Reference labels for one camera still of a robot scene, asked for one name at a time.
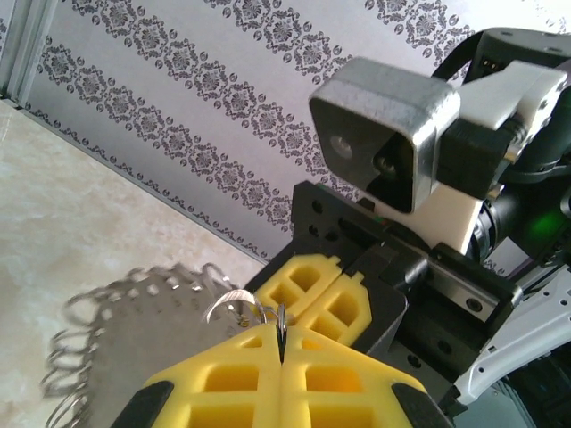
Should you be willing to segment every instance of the black rubber grip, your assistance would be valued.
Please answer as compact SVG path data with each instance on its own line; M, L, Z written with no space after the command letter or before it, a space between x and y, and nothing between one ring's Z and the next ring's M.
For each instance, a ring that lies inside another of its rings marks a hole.
M139 390L111 428L151 428L174 387L171 382L161 381Z
M393 385L393 393L412 428L452 428L452 423L428 394L404 383Z

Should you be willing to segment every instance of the beige floor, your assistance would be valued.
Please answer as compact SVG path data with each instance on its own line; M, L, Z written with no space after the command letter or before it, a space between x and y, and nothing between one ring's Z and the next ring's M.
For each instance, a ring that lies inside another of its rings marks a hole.
M0 426L41 427L62 304L135 267L212 261L238 284L261 264L0 102Z

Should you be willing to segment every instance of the patterned wall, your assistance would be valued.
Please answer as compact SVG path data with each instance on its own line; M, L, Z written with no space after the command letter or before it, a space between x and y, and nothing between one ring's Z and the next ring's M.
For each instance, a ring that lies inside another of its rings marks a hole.
M294 184L309 179L356 196L325 168L311 92L355 55L428 74L479 29L566 30L560 11L496 3L62 0L22 103L72 144L267 259L291 234Z
M4 53L4 44L6 42L6 35L8 27L12 19L13 7L16 0L2 0L0 2L0 61Z

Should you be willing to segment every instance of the green led light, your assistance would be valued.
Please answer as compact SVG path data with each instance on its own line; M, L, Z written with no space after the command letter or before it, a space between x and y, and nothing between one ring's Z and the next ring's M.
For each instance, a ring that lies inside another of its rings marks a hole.
M561 214L558 211L548 212L538 218L530 227L530 235L548 238L557 233L561 227Z

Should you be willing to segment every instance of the black cable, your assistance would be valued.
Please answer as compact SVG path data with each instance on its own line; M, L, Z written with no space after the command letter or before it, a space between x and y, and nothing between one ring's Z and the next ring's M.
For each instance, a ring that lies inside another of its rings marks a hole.
M450 80L465 64L472 61L483 33L483 31L479 31L456 46L434 71L432 77L446 81Z

